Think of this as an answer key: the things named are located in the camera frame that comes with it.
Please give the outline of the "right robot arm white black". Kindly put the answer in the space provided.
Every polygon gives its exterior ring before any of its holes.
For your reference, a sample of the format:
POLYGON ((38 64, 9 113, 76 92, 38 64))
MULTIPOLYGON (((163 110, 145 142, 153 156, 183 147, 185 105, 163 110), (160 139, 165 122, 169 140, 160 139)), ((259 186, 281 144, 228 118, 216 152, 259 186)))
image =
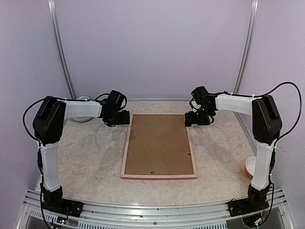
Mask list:
POLYGON ((210 125, 216 111, 230 111, 249 115, 252 118, 252 132, 256 142, 254 175, 248 188, 244 208, 255 211, 266 201, 271 185, 271 172, 275 163, 275 145, 280 136, 282 121, 274 99, 270 95, 260 97, 225 93, 191 93, 191 111, 185 113, 185 126, 210 125))

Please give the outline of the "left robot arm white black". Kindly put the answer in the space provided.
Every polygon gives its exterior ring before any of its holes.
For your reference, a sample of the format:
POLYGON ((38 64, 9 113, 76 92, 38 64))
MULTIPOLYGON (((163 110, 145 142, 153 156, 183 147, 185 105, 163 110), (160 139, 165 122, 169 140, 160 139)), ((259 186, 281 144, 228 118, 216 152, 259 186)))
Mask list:
POLYGON ((128 125, 130 113, 125 110, 127 97, 112 90, 102 100, 72 100, 47 96, 33 120, 38 141, 42 173, 41 192, 45 207, 62 212, 67 207, 62 197, 57 164, 57 148, 64 123, 74 118, 100 118, 108 127, 128 125))

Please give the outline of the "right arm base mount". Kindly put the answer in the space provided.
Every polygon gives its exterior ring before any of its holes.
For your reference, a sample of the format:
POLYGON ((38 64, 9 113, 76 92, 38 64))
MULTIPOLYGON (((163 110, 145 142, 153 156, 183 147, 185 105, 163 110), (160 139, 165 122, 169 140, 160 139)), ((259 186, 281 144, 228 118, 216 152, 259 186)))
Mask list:
POLYGON ((262 190, 257 190, 252 185, 248 187, 248 196, 243 199, 232 199, 228 202, 229 213, 231 217, 240 216, 256 211, 269 208, 267 193, 270 189, 270 184, 262 190))

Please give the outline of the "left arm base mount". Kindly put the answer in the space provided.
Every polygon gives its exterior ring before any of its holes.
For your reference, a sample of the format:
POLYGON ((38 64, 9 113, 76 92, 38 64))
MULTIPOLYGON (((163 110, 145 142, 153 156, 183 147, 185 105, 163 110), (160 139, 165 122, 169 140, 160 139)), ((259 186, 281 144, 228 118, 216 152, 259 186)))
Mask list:
POLYGON ((76 200, 65 199, 60 191, 43 192, 42 208, 54 213, 77 217, 81 215, 83 203, 76 200))

